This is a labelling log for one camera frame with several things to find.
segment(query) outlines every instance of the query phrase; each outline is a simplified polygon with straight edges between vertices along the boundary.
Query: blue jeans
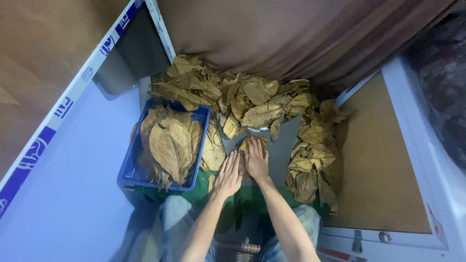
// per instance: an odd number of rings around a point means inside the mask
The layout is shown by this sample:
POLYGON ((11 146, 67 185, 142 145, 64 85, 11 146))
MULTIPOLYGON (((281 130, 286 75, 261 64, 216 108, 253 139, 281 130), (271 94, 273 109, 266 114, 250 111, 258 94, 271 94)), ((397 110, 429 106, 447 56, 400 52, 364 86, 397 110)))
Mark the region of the blue jeans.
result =
MULTIPOLYGON (((183 245, 191 227, 201 210, 194 210, 192 205, 182 196, 169 196, 160 207, 162 222, 162 259, 163 262, 178 262, 183 253, 183 245)), ((293 208, 301 224, 306 229, 314 248, 317 246, 320 216, 315 209, 306 205, 293 208)), ((212 239, 206 255, 206 262, 215 262, 215 240, 212 239)), ((261 247, 254 261, 286 262, 287 258, 280 247, 277 236, 273 236, 261 247)))

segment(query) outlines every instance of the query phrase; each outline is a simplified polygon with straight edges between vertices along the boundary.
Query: forearm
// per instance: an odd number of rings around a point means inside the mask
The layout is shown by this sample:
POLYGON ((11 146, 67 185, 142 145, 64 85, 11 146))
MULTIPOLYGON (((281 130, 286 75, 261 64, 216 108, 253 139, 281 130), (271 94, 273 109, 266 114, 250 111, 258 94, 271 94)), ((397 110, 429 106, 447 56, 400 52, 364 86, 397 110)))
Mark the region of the forearm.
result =
POLYGON ((202 210, 189 232, 181 262, 204 261, 224 202, 225 198, 223 196, 212 194, 206 207, 202 210))
POLYGON ((281 248, 290 262, 319 261, 308 233, 269 177, 257 181, 281 248))

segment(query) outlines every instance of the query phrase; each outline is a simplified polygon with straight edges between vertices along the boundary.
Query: blue plastic crate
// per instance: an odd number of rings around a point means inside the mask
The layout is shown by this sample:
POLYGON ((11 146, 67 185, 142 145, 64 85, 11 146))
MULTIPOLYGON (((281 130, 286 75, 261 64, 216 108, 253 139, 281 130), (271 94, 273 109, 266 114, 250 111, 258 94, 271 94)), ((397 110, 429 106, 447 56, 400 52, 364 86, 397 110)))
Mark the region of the blue plastic crate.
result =
MULTIPOLYGON (((167 107, 169 105, 173 111, 187 112, 183 105, 181 105, 181 103, 178 101, 172 102, 169 100, 164 100, 163 104, 164 107, 167 107)), ((158 188, 157 185, 150 184, 146 180, 148 172, 147 168, 145 168, 137 162, 139 153, 142 151, 140 133, 141 123, 144 120, 144 118, 149 114, 149 108, 154 108, 155 105, 155 101, 153 99, 150 99, 149 101, 147 101, 144 107, 144 111, 142 112, 141 117, 139 118, 139 122, 133 134, 133 138, 131 139, 130 146, 128 147, 128 151, 126 152, 126 155, 124 157, 120 173, 118 174, 118 184, 149 186, 158 188)), ((200 105, 198 109, 191 112, 191 119, 199 121, 201 126, 204 128, 204 134, 202 135, 202 144, 199 150, 198 160, 189 169, 185 183, 180 186, 180 184, 178 184, 177 182, 173 182, 172 185, 168 188, 170 190, 190 191, 194 188, 194 184, 196 183, 196 178, 198 176, 198 169, 199 164, 201 162, 202 150, 204 149, 204 141, 206 139, 207 127, 209 125, 210 108, 205 105, 200 105)))

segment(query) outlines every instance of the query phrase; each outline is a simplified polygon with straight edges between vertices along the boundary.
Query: green cloth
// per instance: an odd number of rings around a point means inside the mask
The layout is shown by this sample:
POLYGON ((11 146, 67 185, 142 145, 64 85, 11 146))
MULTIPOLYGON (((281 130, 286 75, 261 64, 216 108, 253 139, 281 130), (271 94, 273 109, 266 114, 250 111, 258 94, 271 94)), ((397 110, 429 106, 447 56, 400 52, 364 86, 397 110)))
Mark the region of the green cloth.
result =
MULTIPOLYGON (((204 208, 209 200, 208 190, 209 177, 211 174, 217 176, 219 172, 203 171, 202 169, 199 169, 196 184, 191 191, 159 191, 157 188, 153 187, 135 186, 135 192, 142 193, 160 204, 162 204, 165 198, 169 195, 181 195, 192 205, 204 208)), ((295 208, 301 204, 294 200, 293 192, 285 186, 279 186, 277 189, 291 208, 295 208)), ((310 206, 315 208, 319 215, 325 219, 330 213, 330 207, 326 203, 321 207, 318 192, 316 193, 316 196, 316 199, 310 204, 310 206)), ((220 214, 217 230, 219 232, 226 232, 235 222, 237 227, 239 227, 243 211, 258 212, 260 214, 268 215, 264 196, 258 186, 242 186, 234 196, 229 197, 225 201, 222 213, 220 214)))

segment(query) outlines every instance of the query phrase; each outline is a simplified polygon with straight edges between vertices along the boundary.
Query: gray cutting board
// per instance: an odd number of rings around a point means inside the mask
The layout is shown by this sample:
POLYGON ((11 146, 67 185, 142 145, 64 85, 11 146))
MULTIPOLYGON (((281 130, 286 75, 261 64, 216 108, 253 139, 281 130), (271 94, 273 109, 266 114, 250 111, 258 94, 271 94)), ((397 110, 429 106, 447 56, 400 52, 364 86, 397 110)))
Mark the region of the gray cutting board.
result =
MULTIPOLYGON (((220 113, 217 113, 217 122, 219 121, 220 113)), ((220 136, 222 137, 223 146, 225 152, 229 154, 231 151, 239 148, 243 139, 248 135, 263 136, 268 139, 267 150, 269 153, 270 164, 269 164, 269 175, 272 178, 272 181, 275 186, 285 185, 285 179, 288 175, 288 163, 290 161, 291 151, 296 143, 296 136, 298 135, 300 117, 295 117, 294 119, 281 124, 280 134, 276 142, 272 142, 270 137, 270 129, 261 131, 259 133, 255 132, 243 132, 240 133, 237 137, 229 139, 220 125, 219 131, 220 136)), ((241 183, 242 186, 257 186, 257 183, 254 179, 243 179, 241 183)))

